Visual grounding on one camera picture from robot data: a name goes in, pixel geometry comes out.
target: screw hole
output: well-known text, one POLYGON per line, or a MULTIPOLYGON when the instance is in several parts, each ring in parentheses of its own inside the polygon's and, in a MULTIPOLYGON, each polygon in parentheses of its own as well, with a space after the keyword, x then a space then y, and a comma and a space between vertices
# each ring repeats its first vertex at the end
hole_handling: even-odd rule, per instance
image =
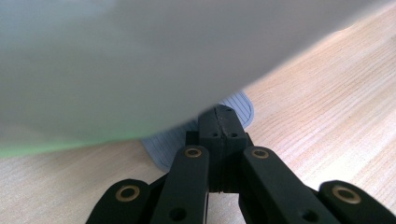
POLYGON ((174 208, 170 213, 169 213, 169 217, 173 220, 173 221, 181 221, 184 218, 186 218, 186 210, 183 208, 174 208))
POLYGON ((202 154, 202 151, 198 148, 189 148, 186 151, 184 151, 184 155, 186 157, 190 157, 190 158, 200 157, 201 154, 202 154))
POLYGON ((318 215, 311 210, 304 210, 301 212, 301 217, 308 222, 318 222, 318 215))
POLYGON ((122 186, 116 192, 116 199, 121 203, 128 203, 137 198, 140 194, 140 189, 135 185, 122 186))
POLYGON ((332 194, 345 203, 356 204, 361 202, 361 196, 358 193, 343 186, 334 186, 332 188, 332 194))
POLYGON ((266 159, 270 156, 270 154, 268 154, 267 151, 265 151, 264 149, 261 149, 261 148, 253 149, 251 154, 254 157, 259 158, 259 159, 266 159))

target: wood grain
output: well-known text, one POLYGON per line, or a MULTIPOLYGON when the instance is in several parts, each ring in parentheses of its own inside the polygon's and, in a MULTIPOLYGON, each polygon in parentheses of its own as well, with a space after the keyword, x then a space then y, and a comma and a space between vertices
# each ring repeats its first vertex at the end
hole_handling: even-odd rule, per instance
MULTIPOLYGON (((306 185, 333 179, 396 214, 396 4, 337 32, 246 88, 247 128, 306 185)), ((0 160, 0 223, 83 223, 124 178, 163 175, 138 141, 0 160)), ((208 223, 244 223, 237 195, 212 194, 208 223)))

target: gray fabric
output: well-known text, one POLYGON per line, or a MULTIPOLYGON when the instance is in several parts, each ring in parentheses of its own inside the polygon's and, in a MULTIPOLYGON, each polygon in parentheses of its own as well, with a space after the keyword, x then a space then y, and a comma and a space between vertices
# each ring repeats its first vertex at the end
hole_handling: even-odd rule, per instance
MULTIPOLYGON (((220 104, 233 108, 244 128, 253 121, 253 105, 243 92, 222 100, 220 104)), ((186 132, 197 130, 198 122, 192 120, 175 129, 145 138, 142 143, 155 164, 168 172, 176 152, 185 145, 186 132)))

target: light wood surface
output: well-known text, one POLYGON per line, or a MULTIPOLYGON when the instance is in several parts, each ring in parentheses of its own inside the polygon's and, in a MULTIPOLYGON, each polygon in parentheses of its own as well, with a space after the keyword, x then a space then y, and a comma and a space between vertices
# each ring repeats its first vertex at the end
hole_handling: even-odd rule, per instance
MULTIPOLYGON (((352 183, 396 214, 396 4, 246 88, 247 128, 305 184, 352 183)), ((0 159, 0 223, 83 223, 112 184, 163 175, 139 141, 0 159)), ((208 223, 244 223, 212 194, 208 223)))

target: wooden table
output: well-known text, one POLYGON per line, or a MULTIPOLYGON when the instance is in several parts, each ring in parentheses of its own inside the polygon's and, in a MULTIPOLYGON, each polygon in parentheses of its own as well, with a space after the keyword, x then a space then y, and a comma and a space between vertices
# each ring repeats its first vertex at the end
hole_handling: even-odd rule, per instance
MULTIPOLYGON (((396 4, 246 88, 247 128, 307 186, 350 182, 396 214, 396 4)), ((0 223, 83 223, 112 184, 163 175, 139 141, 0 160, 0 223)), ((244 223, 211 194, 208 223, 244 223)))

